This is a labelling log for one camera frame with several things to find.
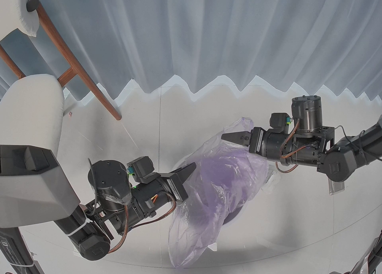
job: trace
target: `wooden chair frame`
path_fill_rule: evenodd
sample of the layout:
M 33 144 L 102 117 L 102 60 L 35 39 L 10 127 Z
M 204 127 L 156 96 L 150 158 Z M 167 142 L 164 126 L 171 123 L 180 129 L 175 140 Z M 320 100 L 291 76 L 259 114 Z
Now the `wooden chair frame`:
M 90 91 L 97 97 L 97 99 L 102 103 L 102 105 L 112 114 L 112 116 L 121 120 L 121 114 L 117 112 L 114 106 L 106 99 L 105 95 L 90 78 L 88 73 L 85 71 L 83 66 L 74 56 L 73 52 L 69 49 L 68 45 L 65 43 L 64 39 L 61 37 L 60 33 L 57 31 L 53 22 L 50 20 L 48 14 L 40 3 L 37 7 L 37 14 L 39 15 L 39 20 L 42 28 L 48 34 L 50 40 L 54 43 L 57 49 L 60 51 L 62 56 L 69 63 L 70 67 L 66 70 L 59 78 L 58 82 L 64 87 L 74 76 L 78 75 L 85 85 L 90 89 Z M 11 68 L 14 74 L 17 75 L 19 79 L 25 77 L 25 74 L 20 70 L 20 68 L 14 63 L 10 58 L 4 48 L 0 45 L 0 57 L 5 61 L 5 63 Z

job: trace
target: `clear plastic package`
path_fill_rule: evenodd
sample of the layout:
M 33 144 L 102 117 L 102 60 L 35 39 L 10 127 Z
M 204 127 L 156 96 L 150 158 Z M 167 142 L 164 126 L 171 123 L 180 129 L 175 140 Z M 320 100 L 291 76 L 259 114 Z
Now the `clear plastic package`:
M 268 162 L 247 147 L 221 140 L 223 133 L 251 131 L 253 122 L 241 118 L 191 154 L 180 166 L 196 162 L 184 183 L 189 198 L 174 212 L 169 230 L 169 254 L 175 267 L 195 262 L 216 242 L 224 219 L 250 201 L 264 184 Z

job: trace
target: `plastic bag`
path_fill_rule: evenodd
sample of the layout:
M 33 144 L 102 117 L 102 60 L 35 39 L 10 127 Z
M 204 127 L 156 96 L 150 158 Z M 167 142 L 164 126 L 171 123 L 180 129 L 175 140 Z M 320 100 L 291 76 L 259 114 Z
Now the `plastic bag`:
M 174 267 L 195 262 L 216 242 L 230 212 L 254 198 L 265 181 L 268 163 L 248 147 L 221 140 L 223 133 L 251 131 L 253 122 L 241 118 L 205 142 L 180 166 L 196 162 L 184 187 L 189 198 L 178 205 L 169 230 L 169 254 Z

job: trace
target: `chair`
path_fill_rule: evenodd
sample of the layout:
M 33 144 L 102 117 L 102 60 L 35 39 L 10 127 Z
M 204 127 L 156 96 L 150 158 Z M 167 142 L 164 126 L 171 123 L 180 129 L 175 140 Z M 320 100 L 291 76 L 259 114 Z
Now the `chair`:
M 73 52 L 69 49 L 39 0 L 0 0 L 0 9 L 2 10 L 0 13 L 0 41 L 17 28 L 29 36 L 36 37 L 37 30 L 41 24 L 50 40 L 70 65 L 69 69 L 58 78 L 59 85 L 61 87 L 65 86 L 74 78 L 74 76 L 78 75 L 112 116 L 117 120 L 121 120 L 121 115 L 108 99 L 106 99 L 104 94 L 74 56 Z M 26 77 L 1 45 L 0 57 L 19 79 Z

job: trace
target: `curtain fold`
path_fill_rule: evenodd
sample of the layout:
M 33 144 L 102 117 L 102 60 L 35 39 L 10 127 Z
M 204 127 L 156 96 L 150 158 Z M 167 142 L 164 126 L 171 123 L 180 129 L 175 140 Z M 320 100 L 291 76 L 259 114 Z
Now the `curtain fold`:
M 326 85 L 382 95 L 382 0 L 41 0 L 96 83 L 116 98 L 130 79 L 145 92 L 174 74 L 197 92 L 226 75 L 239 90 L 256 76 L 286 91 Z M 26 75 L 69 65 L 40 27 L 1 45 Z M 16 77 L 0 60 L 0 98 Z M 75 78 L 77 100 L 89 90 Z

